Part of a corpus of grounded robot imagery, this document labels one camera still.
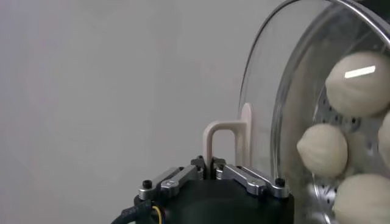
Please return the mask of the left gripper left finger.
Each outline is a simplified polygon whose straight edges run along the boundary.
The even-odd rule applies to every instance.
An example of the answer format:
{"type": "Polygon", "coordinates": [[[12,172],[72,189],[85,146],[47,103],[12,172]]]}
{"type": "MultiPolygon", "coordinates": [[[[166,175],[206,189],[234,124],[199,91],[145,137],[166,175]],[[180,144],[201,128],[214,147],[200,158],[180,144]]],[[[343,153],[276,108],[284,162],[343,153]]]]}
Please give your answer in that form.
{"type": "Polygon", "coordinates": [[[187,182],[204,178],[205,161],[203,156],[199,155],[186,167],[171,167],[151,180],[144,180],[138,190],[138,198],[155,200],[161,195],[175,197],[187,182]]]}

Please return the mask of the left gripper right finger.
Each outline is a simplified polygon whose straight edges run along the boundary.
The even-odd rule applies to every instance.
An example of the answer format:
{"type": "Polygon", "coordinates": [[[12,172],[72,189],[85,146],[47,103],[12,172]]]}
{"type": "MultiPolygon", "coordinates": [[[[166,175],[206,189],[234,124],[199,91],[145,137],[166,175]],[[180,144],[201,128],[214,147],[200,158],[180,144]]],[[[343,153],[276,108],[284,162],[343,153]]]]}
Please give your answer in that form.
{"type": "Polygon", "coordinates": [[[250,195],[261,196],[267,192],[275,198],[289,197],[289,188],[282,178],[272,179],[258,170],[227,164],[216,157],[212,158],[212,170],[217,180],[233,180],[250,195]]]}

